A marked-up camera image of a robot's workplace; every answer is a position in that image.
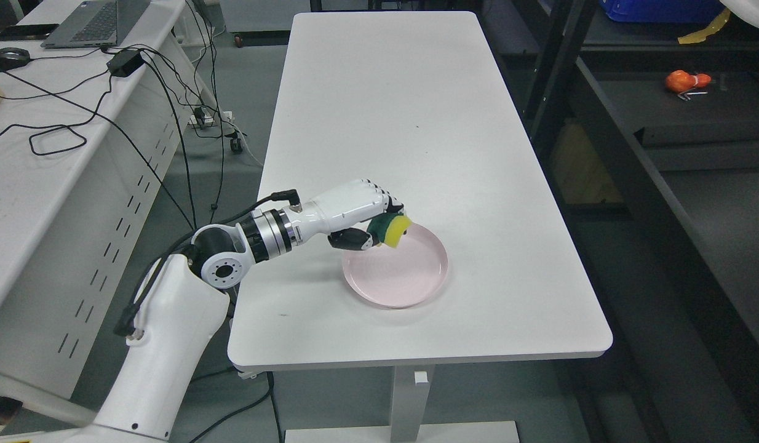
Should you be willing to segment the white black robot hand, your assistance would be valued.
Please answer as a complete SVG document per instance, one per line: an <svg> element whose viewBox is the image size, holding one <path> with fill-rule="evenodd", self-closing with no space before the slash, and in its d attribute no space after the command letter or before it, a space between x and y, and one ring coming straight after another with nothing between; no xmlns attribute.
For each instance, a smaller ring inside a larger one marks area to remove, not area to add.
<svg viewBox="0 0 759 443"><path fill-rule="evenodd" d="M404 213L404 205L370 180L353 180L304 202L298 209L285 207L287 227L295 244L306 243L318 233L326 234L335 249L367 250L376 244L367 233L372 218L385 213Z"/></svg>

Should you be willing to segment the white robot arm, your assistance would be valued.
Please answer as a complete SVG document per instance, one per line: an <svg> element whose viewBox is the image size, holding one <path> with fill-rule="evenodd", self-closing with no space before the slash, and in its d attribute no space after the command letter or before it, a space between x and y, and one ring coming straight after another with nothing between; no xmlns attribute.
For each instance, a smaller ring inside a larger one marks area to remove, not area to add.
<svg viewBox="0 0 759 443"><path fill-rule="evenodd" d="M195 368L251 266L295 238L279 211L254 204L172 244L147 270L115 333L126 359L90 425L64 442L166 442Z"/></svg>

